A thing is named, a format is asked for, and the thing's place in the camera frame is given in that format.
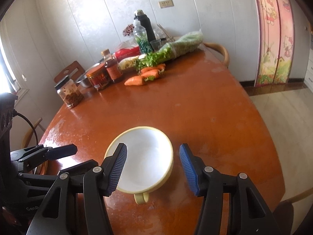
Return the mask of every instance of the wall socket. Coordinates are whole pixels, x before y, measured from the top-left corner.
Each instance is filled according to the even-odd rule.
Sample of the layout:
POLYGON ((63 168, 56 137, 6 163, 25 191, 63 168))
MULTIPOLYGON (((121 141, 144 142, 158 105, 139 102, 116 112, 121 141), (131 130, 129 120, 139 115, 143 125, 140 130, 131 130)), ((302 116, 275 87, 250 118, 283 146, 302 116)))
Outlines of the wall socket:
POLYGON ((159 1, 160 8, 173 7, 173 0, 159 1))

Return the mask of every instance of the black bottle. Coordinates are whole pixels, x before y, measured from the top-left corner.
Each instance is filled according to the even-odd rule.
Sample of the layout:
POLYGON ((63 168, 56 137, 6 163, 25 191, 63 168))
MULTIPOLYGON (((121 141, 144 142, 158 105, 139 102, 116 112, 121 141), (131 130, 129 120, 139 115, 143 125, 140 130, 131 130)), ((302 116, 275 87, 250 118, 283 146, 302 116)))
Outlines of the black bottle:
POLYGON ((150 19, 147 17, 146 14, 143 13, 142 10, 135 11, 134 19, 138 19, 140 21, 141 26, 143 26, 146 29, 149 44, 150 44, 150 41, 153 41, 156 39, 152 26, 151 26, 150 19))

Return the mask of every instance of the silver bolt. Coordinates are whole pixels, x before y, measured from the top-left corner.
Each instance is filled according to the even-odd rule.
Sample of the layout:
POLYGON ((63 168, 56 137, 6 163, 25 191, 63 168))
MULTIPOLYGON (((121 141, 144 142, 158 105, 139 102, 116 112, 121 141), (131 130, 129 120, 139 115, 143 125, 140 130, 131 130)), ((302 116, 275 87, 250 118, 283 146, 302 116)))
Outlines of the silver bolt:
POLYGON ((239 177, 241 178, 241 179, 246 179, 248 176, 247 176, 247 174, 245 174, 245 173, 240 173, 239 174, 239 177))
POLYGON ((61 179, 66 179, 66 178, 67 178, 67 174, 66 174, 66 173, 62 173, 62 174, 60 175, 60 178, 61 178, 61 179))
POLYGON ((97 166, 92 169, 93 172, 98 173, 101 171, 101 167, 97 166))
POLYGON ((207 166, 204 168, 206 172, 212 172, 214 169, 211 166, 207 166))

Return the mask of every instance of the bowl with yellow rim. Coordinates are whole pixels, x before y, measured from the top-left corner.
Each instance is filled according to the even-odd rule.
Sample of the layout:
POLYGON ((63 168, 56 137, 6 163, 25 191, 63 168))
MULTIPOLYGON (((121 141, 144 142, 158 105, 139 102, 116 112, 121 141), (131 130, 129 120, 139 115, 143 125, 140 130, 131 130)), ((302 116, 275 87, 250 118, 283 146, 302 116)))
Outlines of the bowl with yellow rim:
POLYGON ((171 141, 159 129, 139 126, 117 136, 104 157, 113 155, 119 143, 127 146, 127 159, 117 189, 133 194, 137 204, 145 204, 149 193, 160 188, 172 172, 171 141))

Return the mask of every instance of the black cable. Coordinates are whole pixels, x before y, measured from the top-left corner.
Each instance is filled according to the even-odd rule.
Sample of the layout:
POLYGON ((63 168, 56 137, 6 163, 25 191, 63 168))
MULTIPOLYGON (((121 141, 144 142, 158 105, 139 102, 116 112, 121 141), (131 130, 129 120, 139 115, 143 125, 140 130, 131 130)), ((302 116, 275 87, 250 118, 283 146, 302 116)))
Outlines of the black cable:
POLYGON ((36 137, 36 145, 38 145, 37 132, 36 132, 34 126, 32 125, 32 123, 27 119, 27 117, 25 117, 24 115, 18 113, 16 110, 13 110, 13 114, 12 115, 13 115, 13 117, 19 116, 19 117, 23 118, 30 125, 30 127, 32 128, 32 131, 34 132, 35 137, 36 137))

